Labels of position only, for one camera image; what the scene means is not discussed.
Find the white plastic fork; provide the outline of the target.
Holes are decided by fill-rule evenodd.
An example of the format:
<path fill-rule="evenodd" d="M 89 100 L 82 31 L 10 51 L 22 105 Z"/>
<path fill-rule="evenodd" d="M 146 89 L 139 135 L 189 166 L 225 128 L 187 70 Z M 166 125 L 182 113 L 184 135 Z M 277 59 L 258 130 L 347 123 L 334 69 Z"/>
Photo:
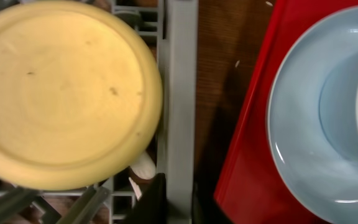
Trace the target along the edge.
<path fill-rule="evenodd" d="M 132 186 L 136 199 L 139 200 L 142 196 L 142 191 L 139 185 L 131 177 L 129 177 L 129 182 Z"/>

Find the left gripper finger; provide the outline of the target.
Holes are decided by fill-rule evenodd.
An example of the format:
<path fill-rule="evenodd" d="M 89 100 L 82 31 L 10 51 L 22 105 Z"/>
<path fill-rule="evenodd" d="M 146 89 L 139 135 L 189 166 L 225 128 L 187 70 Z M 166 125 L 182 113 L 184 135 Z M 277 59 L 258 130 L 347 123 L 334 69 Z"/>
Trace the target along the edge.
<path fill-rule="evenodd" d="M 167 195 L 165 174 L 157 174 L 123 224 L 166 224 Z"/>

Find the white plastic spoon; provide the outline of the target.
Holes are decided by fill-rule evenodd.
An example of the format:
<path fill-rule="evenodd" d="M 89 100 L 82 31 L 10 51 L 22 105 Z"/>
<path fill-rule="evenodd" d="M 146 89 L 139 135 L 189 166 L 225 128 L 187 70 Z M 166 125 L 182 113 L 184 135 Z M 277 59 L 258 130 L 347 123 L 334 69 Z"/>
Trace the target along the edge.
<path fill-rule="evenodd" d="M 142 180 L 151 180 L 157 174 L 157 167 L 145 151 L 130 166 L 133 173 Z"/>

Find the yellow plastic cup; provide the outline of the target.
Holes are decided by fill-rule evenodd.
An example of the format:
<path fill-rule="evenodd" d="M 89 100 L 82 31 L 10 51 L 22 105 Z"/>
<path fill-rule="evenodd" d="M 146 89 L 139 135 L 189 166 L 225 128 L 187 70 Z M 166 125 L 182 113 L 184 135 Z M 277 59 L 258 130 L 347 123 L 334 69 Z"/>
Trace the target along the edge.
<path fill-rule="evenodd" d="M 149 47 L 124 21 L 73 1 L 0 12 L 0 179 L 85 187 L 147 148 L 162 110 Z"/>

